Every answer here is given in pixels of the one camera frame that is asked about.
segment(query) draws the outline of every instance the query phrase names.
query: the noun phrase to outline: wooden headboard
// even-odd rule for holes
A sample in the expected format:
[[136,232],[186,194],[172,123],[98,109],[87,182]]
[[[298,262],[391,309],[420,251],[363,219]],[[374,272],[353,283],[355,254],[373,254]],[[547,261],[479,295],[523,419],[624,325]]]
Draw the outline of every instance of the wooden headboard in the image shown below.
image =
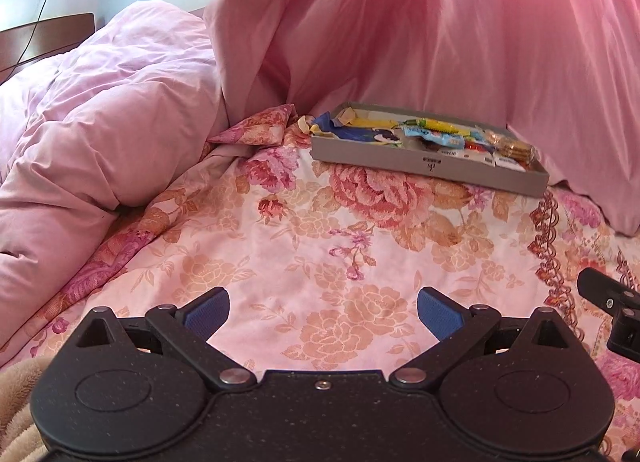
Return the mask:
[[95,33],[92,13],[41,20],[29,47],[20,58],[34,25],[36,22],[0,32],[0,83],[47,56],[75,49]]

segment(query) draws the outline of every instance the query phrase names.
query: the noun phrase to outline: black cable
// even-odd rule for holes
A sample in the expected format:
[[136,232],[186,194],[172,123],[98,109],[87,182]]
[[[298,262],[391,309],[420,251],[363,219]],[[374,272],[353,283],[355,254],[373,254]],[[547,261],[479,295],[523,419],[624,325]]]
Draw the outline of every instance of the black cable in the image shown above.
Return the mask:
[[24,51],[22,51],[22,54],[20,55],[20,58],[18,58],[18,61],[15,62],[14,68],[12,68],[11,72],[6,77],[7,79],[11,78],[11,75],[14,73],[16,67],[18,67],[18,65],[20,65],[20,60],[24,57],[24,53],[27,52],[27,49],[29,49],[29,45],[31,44],[31,40],[33,39],[33,35],[36,33],[36,28],[38,27],[38,23],[40,23],[40,17],[42,16],[42,12],[44,11],[44,6],[46,4],[47,4],[47,0],[44,0],[44,2],[42,3],[42,7],[40,8],[40,13],[38,14],[38,19],[36,20],[36,23],[33,25],[33,31],[31,32],[31,36],[29,37],[29,41],[27,42],[27,45],[25,46]]

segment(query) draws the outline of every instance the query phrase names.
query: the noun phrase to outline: screw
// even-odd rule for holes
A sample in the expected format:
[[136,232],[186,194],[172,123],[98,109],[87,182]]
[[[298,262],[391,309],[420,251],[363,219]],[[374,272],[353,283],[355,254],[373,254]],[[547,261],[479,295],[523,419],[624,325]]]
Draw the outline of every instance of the screw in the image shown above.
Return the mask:
[[400,368],[394,374],[396,380],[404,384],[419,384],[427,378],[427,374],[420,368]]
[[228,368],[220,372],[220,381],[225,384],[245,384],[251,379],[251,372],[244,368]]
[[316,390],[329,390],[331,389],[331,383],[329,381],[316,381],[314,384]]

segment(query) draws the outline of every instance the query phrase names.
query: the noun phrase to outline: circular pad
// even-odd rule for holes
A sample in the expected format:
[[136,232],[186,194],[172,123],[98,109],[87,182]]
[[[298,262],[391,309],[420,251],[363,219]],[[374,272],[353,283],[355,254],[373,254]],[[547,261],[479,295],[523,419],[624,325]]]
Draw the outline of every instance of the circular pad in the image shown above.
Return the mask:
[[495,395],[517,412],[546,413],[566,404],[569,388],[556,376],[523,370],[500,377],[495,385]]
[[498,452],[546,457],[597,444],[612,396],[604,380],[567,366],[562,354],[549,347],[540,358],[507,352],[468,360],[444,378],[442,407],[463,432]]
[[140,404],[150,392],[145,376],[130,370],[104,370],[83,379],[76,397],[96,412],[121,412]]

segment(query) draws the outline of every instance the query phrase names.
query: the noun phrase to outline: bedspread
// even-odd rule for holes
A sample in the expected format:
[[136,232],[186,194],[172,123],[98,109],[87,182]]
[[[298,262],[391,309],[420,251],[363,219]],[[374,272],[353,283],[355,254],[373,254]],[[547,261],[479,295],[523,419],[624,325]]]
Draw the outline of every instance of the bedspread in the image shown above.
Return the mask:
[[[580,299],[575,280],[590,266],[638,288],[640,241],[615,236],[597,206],[562,189],[536,200],[315,161],[294,113],[265,111],[214,139],[32,319],[23,332],[33,340],[14,361],[55,353],[97,305],[137,316],[221,285],[231,312],[210,343],[258,377],[388,374],[435,343],[415,311],[417,291],[433,285],[503,315],[556,308],[615,393],[602,449],[618,460],[640,438],[640,370],[606,349],[610,319]],[[252,155],[255,145],[272,146]]]

